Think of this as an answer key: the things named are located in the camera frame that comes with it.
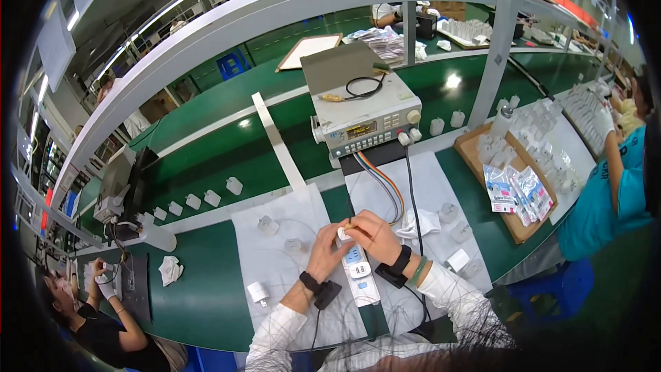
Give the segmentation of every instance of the power strip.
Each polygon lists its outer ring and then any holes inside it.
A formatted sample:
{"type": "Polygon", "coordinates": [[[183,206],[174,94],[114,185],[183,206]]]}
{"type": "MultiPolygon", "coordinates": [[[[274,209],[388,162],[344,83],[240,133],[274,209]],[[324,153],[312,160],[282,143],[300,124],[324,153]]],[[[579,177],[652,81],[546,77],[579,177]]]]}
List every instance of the power strip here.
{"type": "MultiPolygon", "coordinates": [[[[343,234],[344,230],[342,230],[342,234],[338,231],[338,236],[335,237],[335,244],[338,248],[342,246],[343,242],[352,240],[351,237],[343,234]]],[[[363,307],[381,301],[381,295],[376,288],[368,259],[365,257],[365,251],[361,246],[356,244],[351,247],[349,252],[342,258],[342,265],[351,293],[354,295],[356,306],[363,307]]]]}

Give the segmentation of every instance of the digital display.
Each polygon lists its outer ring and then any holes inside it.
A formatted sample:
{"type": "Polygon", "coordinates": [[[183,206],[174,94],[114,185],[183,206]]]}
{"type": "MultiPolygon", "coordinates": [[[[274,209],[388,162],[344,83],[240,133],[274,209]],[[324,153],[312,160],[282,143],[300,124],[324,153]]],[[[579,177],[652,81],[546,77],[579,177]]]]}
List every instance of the digital display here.
{"type": "Polygon", "coordinates": [[[359,136],[373,133],[374,131],[376,131],[376,121],[351,127],[346,130],[346,135],[349,137],[349,139],[354,139],[359,136]]]}

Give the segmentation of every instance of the knob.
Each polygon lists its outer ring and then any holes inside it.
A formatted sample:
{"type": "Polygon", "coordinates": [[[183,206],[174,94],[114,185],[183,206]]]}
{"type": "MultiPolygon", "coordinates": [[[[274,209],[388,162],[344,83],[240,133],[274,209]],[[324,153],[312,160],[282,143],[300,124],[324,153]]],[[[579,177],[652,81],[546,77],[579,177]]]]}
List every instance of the knob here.
{"type": "Polygon", "coordinates": [[[409,145],[411,142],[409,136],[406,133],[397,134],[397,139],[399,139],[399,143],[404,146],[409,145]]]}
{"type": "Polygon", "coordinates": [[[422,133],[417,128],[411,128],[409,137],[413,140],[414,143],[416,143],[422,138],[422,133]]]}
{"type": "Polygon", "coordinates": [[[420,122],[420,111],[413,110],[407,114],[407,121],[411,124],[417,124],[420,122]]]}

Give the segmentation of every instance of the green workbench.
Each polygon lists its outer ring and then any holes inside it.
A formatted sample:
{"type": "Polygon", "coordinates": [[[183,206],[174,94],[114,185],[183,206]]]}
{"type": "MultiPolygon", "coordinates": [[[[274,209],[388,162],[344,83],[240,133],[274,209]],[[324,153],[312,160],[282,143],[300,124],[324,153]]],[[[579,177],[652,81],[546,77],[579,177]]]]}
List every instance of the green workbench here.
{"type": "MultiPolygon", "coordinates": [[[[596,71],[591,62],[593,58],[589,56],[533,53],[516,54],[514,58],[538,79],[544,78],[542,82],[551,93],[570,88],[573,78],[579,73],[590,78],[596,71]]],[[[429,124],[435,117],[441,117],[449,124],[452,111],[462,110],[469,115],[485,61],[485,55],[470,56],[397,71],[422,100],[420,130],[423,138],[430,138],[429,124]],[[446,89],[444,83],[451,74],[459,76],[461,83],[455,89],[446,89]]],[[[154,124],[132,145],[136,149],[149,145],[159,151],[205,125],[250,106],[251,95],[255,92],[259,91],[264,99],[268,99],[305,84],[300,70],[274,74],[276,65],[277,60],[266,62],[212,87],[154,124]]],[[[495,114],[499,99],[509,99],[514,94],[521,97],[521,105],[541,96],[521,72],[508,64],[490,116],[495,114]]],[[[309,95],[272,106],[269,111],[303,178],[320,176],[332,170],[326,146],[316,145],[311,135],[309,117],[314,111],[309,95]]],[[[451,128],[446,126],[444,131],[451,131],[451,128]]],[[[436,153],[436,157],[473,228],[492,280],[518,264],[552,233],[554,227],[547,221],[528,241],[517,246],[500,216],[489,211],[489,200],[482,184],[454,149],[436,153]]],[[[287,185],[264,128],[254,114],[219,128],[158,161],[149,173],[145,211],[151,211],[156,206],[167,209],[167,204],[172,200],[183,204],[187,194],[199,196],[207,189],[222,196],[222,207],[287,185]],[[230,194],[225,188],[225,180],[230,176],[237,177],[244,184],[239,196],[230,194]]],[[[322,197],[332,221],[351,216],[344,186],[323,192],[322,197]]],[[[185,207],[180,217],[169,213],[165,223],[210,210],[211,206],[206,203],[197,211],[185,207]]],[[[85,222],[90,218],[91,212],[83,216],[84,226],[87,227],[85,222]]],[[[244,298],[231,221],[181,233],[177,241],[177,249],[172,254],[176,255],[185,270],[177,282],[165,288],[162,287],[158,267],[166,253],[147,244],[129,247],[136,255],[149,253],[153,323],[141,326],[146,332],[178,342],[220,350],[247,351],[253,330],[248,303],[244,298]]],[[[96,256],[88,254],[79,260],[82,264],[96,256]]],[[[110,250],[98,256],[113,262],[118,260],[119,252],[110,250]]],[[[114,315],[105,304],[102,308],[114,315]]],[[[364,310],[361,310],[361,315],[366,323],[372,319],[366,316],[364,310]]],[[[377,334],[382,334],[387,330],[383,328],[382,312],[378,319],[381,327],[376,328],[377,334]]]]}

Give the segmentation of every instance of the black t-shirt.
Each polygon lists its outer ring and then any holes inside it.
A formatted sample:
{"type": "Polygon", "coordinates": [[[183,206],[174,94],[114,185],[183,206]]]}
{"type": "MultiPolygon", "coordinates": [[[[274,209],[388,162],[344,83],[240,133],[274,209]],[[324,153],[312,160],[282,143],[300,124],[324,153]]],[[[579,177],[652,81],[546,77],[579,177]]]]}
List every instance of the black t-shirt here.
{"type": "Polygon", "coordinates": [[[76,332],[78,341],[100,360],[115,368],[170,372],[170,363],[150,335],[145,334],[148,343],[143,350],[127,352],[120,345],[119,332],[126,332],[126,329],[119,322],[97,313],[87,303],[78,310],[78,314],[87,319],[76,332]]]}

